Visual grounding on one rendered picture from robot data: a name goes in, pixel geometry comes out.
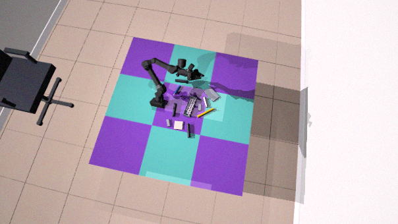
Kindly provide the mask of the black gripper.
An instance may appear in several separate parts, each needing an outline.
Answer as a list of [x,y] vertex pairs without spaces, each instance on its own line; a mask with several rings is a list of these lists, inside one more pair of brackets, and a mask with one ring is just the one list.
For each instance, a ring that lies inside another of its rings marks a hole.
[[188,72],[187,70],[184,70],[183,76],[187,76],[187,80],[198,80],[201,79],[202,76],[204,76],[202,73],[198,71],[198,69],[191,70]]

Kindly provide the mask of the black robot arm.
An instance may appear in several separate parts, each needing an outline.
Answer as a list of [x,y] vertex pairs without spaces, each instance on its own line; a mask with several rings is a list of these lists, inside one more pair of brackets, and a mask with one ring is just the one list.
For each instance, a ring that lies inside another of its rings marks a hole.
[[188,66],[187,69],[183,69],[184,67],[186,67],[186,59],[180,59],[180,58],[178,58],[178,63],[177,63],[176,66],[164,63],[164,62],[158,60],[157,58],[153,58],[153,59],[150,59],[150,60],[142,61],[142,67],[146,71],[149,72],[150,77],[152,78],[152,80],[154,81],[154,84],[156,85],[157,92],[154,93],[155,94],[155,100],[154,101],[156,101],[158,103],[163,102],[163,94],[167,91],[167,89],[165,87],[165,84],[161,84],[161,82],[157,78],[155,72],[153,71],[152,64],[154,64],[154,63],[156,65],[159,65],[159,66],[165,68],[171,74],[174,74],[174,73],[177,72],[176,73],[177,77],[179,75],[183,76],[184,70],[187,70],[188,72],[190,72],[193,69],[193,67],[195,66],[194,64],[191,63]]

